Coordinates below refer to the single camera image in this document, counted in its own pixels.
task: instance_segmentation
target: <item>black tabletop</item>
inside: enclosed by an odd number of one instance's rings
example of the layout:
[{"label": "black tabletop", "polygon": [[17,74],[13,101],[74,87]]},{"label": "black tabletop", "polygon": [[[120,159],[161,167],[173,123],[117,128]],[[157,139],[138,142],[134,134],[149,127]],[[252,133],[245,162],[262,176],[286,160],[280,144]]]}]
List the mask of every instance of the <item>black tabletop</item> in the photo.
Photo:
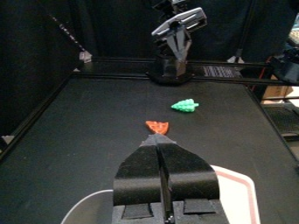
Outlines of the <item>black tabletop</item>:
[{"label": "black tabletop", "polygon": [[[190,98],[193,113],[170,109]],[[168,122],[166,136],[209,164],[253,179],[262,224],[297,223],[294,159],[242,86],[85,79],[69,80],[0,164],[0,223],[59,223],[81,198],[110,189],[148,120]]]}]

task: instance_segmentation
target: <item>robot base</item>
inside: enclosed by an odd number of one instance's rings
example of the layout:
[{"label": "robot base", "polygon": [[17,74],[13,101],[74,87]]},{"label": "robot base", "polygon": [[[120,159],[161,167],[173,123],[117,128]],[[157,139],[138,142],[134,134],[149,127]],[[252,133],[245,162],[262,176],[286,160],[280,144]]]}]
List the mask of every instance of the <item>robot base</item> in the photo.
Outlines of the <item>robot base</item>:
[{"label": "robot base", "polygon": [[150,71],[145,73],[149,79],[161,85],[181,85],[193,77],[192,69],[185,61],[180,62],[174,57],[156,57]]}]

